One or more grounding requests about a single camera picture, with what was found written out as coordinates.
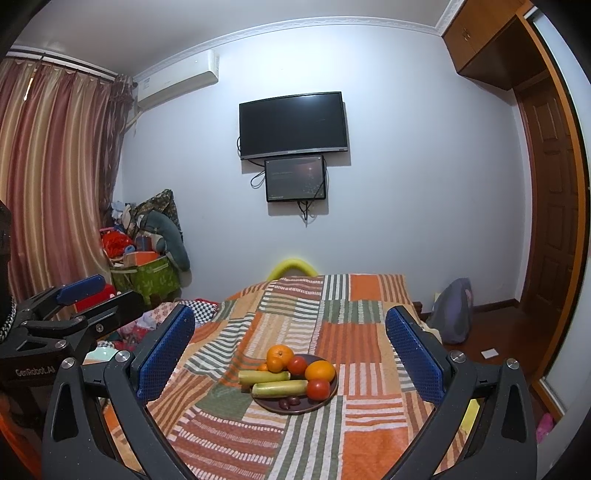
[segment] door frame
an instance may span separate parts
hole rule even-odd
[[[548,394],[546,387],[540,383],[540,379],[547,373],[552,362],[558,354],[558,350],[564,340],[567,333],[567,328],[570,325],[572,316],[579,299],[579,291],[583,282],[583,273],[585,270],[585,264],[587,259],[587,250],[589,247],[589,172],[587,167],[587,161],[585,153],[583,152],[583,143],[581,139],[581,133],[579,128],[579,121],[574,112],[573,105],[570,102],[570,96],[568,90],[564,84],[564,80],[552,61],[551,54],[547,51],[543,41],[535,32],[530,23],[524,18],[524,10],[520,9],[517,12],[517,17],[529,33],[535,46],[537,47],[542,59],[547,68],[547,73],[543,72],[536,77],[522,83],[517,86],[515,90],[515,97],[517,98],[519,111],[521,118],[525,126],[525,136],[527,139],[528,155],[530,158],[530,169],[532,172],[532,230],[531,230],[531,243],[530,243],[530,256],[528,259],[528,266],[525,275],[525,283],[523,292],[527,290],[531,281],[531,266],[532,256],[535,247],[535,228],[537,226],[537,186],[535,185],[535,158],[533,148],[531,145],[530,132],[527,126],[527,119],[525,117],[523,103],[520,98],[520,92],[524,89],[534,85],[535,83],[543,80],[548,75],[551,77],[552,82],[558,92],[558,99],[560,105],[563,108],[564,116],[566,118],[565,127],[569,130],[571,142],[573,144],[573,158],[575,163],[575,173],[577,177],[577,191],[579,192],[578,198],[578,216],[577,216],[577,238],[574,249],[574,261],[573,261],[573,272],[570,278],[569,287],[566,294],[566,299],[560,317],[558,319],[558,325],[554,331],[554,335],[550,341],[548,348],[534,373],[532,387],[536,393],[540,396],[544,404],[548,407],[553,417],[558,420],[562,416],[561,408],[556,405],[552,397]]]

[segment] yellow foam tube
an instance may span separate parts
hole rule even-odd
[[[462,428],[464,432],[470,433],[472,427],[474,426],[474,422],[476,421],[476,416],[478,415],[478,410],[480,410],[480,405],[478,402],[473,398],[470,400],[468,404],[468,408],[466,410],[466,414],[464,415],[464,419],[462,420]]]
[[[278,280],[290,268],[297,268],[298,270],[302,271],[308,277],[316,277],[318,275],[318,272],[316,270],[314,270],[312,265],[310,265],[309,263],[304,262],[303,260],[300,260],[299,258],[288,258],[287,260],[284,260],[283,262],[278,264],[273,269],[273,271],[271,272],[271,275],[269,275],[269,278],[267,278],[267,281]]]

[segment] fruit plate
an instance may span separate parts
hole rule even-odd
[[[306,362],[308,363],[308,365],[310,365],[313,362],[316,362],[317,360],[324,360],[324,358],[321,358],[321,357],[315,356],[315,355],[308,355],[307,353],[298,353],[297,355],[304,357],[304,359],[306,359]],[[303,375],[292,375],[291,376],[291,380],[305,380],[305,379],[306,378]],[[291,406],[289,410],[283,410],[279,406],[280,398],[254,398],[254,401],[257,402],[264,409],[271,411],[273,413],[278,413],[279,415],[300,415],[302,413],[308,413],[308,412],[317,410],[320,407],[325,406],[330,400],[332,400],[332,397],[335,396],[338,387],[339,387],[339,375],[337,373],[337,375],[335,375],[335,377],[333,378],[332,382],[330,382],[330,395],[326,400],[324,400],[322,402],[317,402],[314,400],[310,400],[308,397],[303,395],[303,396],[299,397],[300,404]]]

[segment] television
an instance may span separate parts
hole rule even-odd
[[[265,160],[267,202],[300,202],[326,198],[322,155]]]
[[[341,92],[309,93],[240,104],[240,157],[347,151]]]

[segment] blue gripper pad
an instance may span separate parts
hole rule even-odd
[[[101,275],[83,278],[62,287],[56,297],[59,305],[74,305],[77,301],[92,297],[105,288],[105,279]]]
[[[397,308],[386,314],[386,335],[423,401],[438,406],[445,395],[441,369]]]
[[[144,337],[140,343],[141,348],[138,346],[140,351],[132,364],[131,375],[135,377],[133,370],[137,371],[135,396],[140,402],[145,404],[162,394],[194,332],[193,311],[189,307],[177,305],[158,329]],[[150,345],[154,337],[148,338],[148,335],[152,334],[157,334],[159,338],[155,344]]]

